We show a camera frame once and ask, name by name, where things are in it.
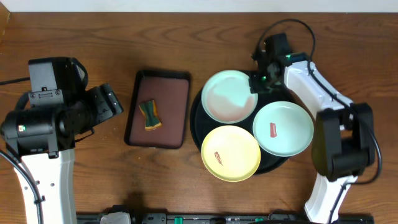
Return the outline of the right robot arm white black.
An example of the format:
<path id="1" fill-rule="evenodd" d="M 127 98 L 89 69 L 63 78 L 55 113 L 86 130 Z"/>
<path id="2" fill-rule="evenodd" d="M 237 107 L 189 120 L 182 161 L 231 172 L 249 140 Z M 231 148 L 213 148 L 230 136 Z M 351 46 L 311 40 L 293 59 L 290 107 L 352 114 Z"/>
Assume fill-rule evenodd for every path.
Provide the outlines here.
<path id="1" fill-rule="evenodd" d="M 381 162 L 373 131 L 373 111 L 354 103 L 320 74 L 305 53 L 267 54 L 257 59 L 259 70 L 249 75 L 252 93 L 280 86 L 292 91 L 312 114 L 312 162 L 317 179 L 305 213 L 312 223 L 333 223 L 348 189 L 375 161 Z"/>

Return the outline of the mint green plate top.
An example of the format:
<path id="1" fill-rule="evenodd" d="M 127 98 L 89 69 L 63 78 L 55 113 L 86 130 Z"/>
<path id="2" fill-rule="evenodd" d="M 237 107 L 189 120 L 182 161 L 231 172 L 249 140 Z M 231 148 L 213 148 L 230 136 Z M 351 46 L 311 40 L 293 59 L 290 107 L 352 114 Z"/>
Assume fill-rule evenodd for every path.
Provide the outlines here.
<path id="1" fill-rule="evenodd" d="M 223 124 L 248 118 L 257 106 L 258 94 L 251 93 L 249 76 L 238 70 L 223 70 L 208 79 L 201 91 L 207 115 Z"/>

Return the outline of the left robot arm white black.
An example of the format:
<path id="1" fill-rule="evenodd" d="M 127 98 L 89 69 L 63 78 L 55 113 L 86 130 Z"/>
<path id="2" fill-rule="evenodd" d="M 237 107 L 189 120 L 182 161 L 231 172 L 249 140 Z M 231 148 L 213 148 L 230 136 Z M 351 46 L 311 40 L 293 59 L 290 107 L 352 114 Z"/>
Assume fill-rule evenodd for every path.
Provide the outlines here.
<path id="1" fill-rule="evenodd" d="M 1 126 L 18 176 L 28 223 L 76 223 L 73 166 L 76 136 L 124 110 L 109 84 L 28 94 L 29 109 L 11 111 Z"/>

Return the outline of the orange green scrub sponge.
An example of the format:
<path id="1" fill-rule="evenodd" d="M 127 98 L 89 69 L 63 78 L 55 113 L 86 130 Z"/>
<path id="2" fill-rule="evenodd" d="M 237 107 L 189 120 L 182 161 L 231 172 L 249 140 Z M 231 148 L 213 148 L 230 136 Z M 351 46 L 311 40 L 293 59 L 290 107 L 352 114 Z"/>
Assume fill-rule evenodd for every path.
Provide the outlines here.
<path id="1" fill-rule="evenodd" d="M 157 112 L 155 100 L 149 100 L 140 103 L 139 109 L 144 116 L 144 125 L 146 131 L 151 131 L 162 126 L 162 122 Z"/>

